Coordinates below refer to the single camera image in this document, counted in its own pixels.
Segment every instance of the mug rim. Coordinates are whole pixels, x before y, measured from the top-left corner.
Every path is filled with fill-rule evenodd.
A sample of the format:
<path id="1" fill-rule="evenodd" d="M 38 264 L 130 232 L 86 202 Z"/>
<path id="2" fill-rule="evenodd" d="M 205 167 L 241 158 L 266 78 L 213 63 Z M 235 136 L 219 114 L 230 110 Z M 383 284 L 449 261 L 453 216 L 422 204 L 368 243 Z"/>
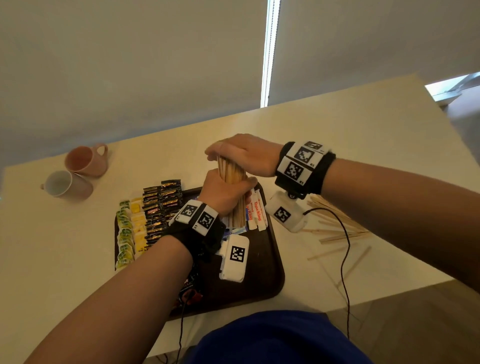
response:
<path id="1" fill-rule="evenodd" d="M 63 191 L 61 194 L 51 194 L 49 192 L 49 189 L 48 189 L 48 181 L 50 180 L 50 178 L 54 178 L 54 175 L 56 174 L 64 174 L 64 173 L 68 173 L 69 177 L 70 177 L 70 183 L 68 184 L 68 187 L 65 189 L 65 191 Z M 70 187 L 72 186 L 72 183 L 73 183 L 73 175 L 72 175 L 72 172 L 70 172 L 69 170 L 56 170 L 55 172 L 52 172 L 50 175 L 48 175 L 47 179 L 45 180 L 45 183 L 44 183 L 44 187 L 45 187 L 45 191 L 52 197 L 59 197 L 59 196 L 62 196 L 63 194 L 67 193 L 67 191 L 70 189 Z"/>
<path id="2" fill-rule="evenodd" d="M 71 156 L 71 154 L 73 154 L 77 149 L 80 149 L 80 148 L 87 148 L 90 151 L 90 153 L 91 153 L 90 161 L 87 163 L 87 165 L 85 167 L 80 168 L 79 170 L 74 170 L 73 168 L 69 167 L 68 159 Z M 68 172 L 78 173 L 78 172 L 82 172 L 83 170 L 87 169 L 90 166 L 90 164 L 92 164 L 93 160 L 94 160 L 94 155 L 93 155 L 93 150 L 92 150 L 91 147 L 89 147 L 89 146 L 77 146 L 74 149 L 72 149 L 70 152 L 67 153 L 67 155 L 65 156 L 64 164 L 65 164 L 65 167 L 68 169 Z"/>

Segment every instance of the blue shirt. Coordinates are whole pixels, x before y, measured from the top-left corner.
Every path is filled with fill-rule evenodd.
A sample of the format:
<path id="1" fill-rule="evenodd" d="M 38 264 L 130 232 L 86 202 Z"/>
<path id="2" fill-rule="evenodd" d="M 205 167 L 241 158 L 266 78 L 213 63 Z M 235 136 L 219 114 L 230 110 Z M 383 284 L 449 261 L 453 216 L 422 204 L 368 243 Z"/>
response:
<path id="1" fill-rule="evenodd" d="M 210 332 L 185 364 L 368 363 L 325 314 L 265 311 Z"/>

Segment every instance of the person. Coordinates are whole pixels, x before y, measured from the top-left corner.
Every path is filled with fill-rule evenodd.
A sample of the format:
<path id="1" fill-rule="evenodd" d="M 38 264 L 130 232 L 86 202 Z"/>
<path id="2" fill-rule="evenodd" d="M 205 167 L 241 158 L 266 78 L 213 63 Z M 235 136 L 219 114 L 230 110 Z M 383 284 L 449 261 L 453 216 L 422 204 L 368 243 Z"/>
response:
<path id="1" fill-rule="evenodd" d="M 273 177 L 282 145 L 248 134 L 218 141 L 210 161 L 229 158 Z M 226 184 L 207 173 L 199 200 L 225 215 L 257 183 Z M 480 292 L 480 194 L 404 171 L 335 159 L 322 196 L 396 247 Z M 66 316 L 26 363 L 141 363 L 192 267 L 186 245 L 163 236 L 140 259 Z M 127 290 L 129 294 L 119 296 Z M 322 314 L 260 312 L 206 335 L 188 363 L 370 363 Z"/>

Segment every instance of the forearm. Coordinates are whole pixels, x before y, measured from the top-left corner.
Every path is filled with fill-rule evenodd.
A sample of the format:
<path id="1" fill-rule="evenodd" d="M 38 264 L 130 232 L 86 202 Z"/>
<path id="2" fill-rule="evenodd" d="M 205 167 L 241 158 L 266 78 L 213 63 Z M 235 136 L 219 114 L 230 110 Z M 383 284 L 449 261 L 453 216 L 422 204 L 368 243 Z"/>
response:
<path id="1" fill-rule="evenodd" d="M 337 159 L 322 196 L 376 235 L 480 291 L 480 194 Z"/>
<path id="2" fill-rule="evenodd" d="M 185 246 L 161 238 L 61 321 L 26 363 L 141 363 L 191 268 Z"/>

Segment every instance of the person's left hand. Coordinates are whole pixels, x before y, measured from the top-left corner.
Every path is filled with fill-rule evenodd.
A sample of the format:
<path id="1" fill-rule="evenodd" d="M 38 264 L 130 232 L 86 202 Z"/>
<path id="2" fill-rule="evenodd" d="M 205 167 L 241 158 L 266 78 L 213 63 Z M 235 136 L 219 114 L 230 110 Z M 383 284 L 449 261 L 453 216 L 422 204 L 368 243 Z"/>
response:
<path id="1" fill-rule="evenodd" d="M 209 205 L 220 216 L 225 216 L 233 210 L 243 195 L 247 198 L 246 203 L 250 203 L 250 190 L 256 184 L 255 177 L 249 177 L 235 184 L 226 183 L 216 168 L 208 171 L 198 200 Z"/>

